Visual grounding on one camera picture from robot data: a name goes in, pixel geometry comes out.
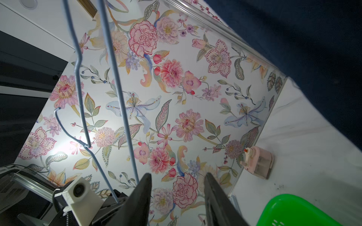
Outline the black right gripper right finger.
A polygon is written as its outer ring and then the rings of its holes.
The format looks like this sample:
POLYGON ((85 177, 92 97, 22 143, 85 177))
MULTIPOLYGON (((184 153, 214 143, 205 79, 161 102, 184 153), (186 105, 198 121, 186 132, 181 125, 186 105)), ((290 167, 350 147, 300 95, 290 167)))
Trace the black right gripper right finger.
POLYGON ((211 173, 204 179, 208 226, 247 226, 211 173))

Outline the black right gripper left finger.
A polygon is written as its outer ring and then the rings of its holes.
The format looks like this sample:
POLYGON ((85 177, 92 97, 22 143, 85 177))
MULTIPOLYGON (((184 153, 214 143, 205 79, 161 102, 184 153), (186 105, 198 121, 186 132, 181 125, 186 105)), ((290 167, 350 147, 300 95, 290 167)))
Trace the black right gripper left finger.
POLYGON ((126 203, 111 219, 112 226, 147 226, 152 190, 152 178, 146 173, 126 203))

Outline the navy blue shorts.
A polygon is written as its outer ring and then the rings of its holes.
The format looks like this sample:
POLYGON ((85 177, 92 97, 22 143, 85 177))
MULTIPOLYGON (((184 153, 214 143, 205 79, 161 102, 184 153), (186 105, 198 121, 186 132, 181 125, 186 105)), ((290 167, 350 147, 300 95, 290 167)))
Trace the navy blue shorts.
POLYGON ((361 1, 208 1, 208 5, 361 148, 361 1))

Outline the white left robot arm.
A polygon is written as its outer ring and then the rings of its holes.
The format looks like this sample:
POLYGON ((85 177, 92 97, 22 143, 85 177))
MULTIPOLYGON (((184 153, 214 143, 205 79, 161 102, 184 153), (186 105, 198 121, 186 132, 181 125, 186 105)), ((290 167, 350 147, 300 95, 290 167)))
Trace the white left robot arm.
MULTIPOLYGON (((91 226, 105 226, 111 218, 118 212, 122 205, 128 200, 128 196, 124 193, 120 193, 114 190, 119 202, 110 196, 108 197, 99 211, 90 223, 91 226)), ((68 213, 64 212, 64 207, 56 202, 55 204, 56 215, 50 220, 42 220, 35 217, 31 217, 25 214, 19 214, 18 219, 20 220, 21 226, 78 226, 75 216, 71 211, 68 213)))

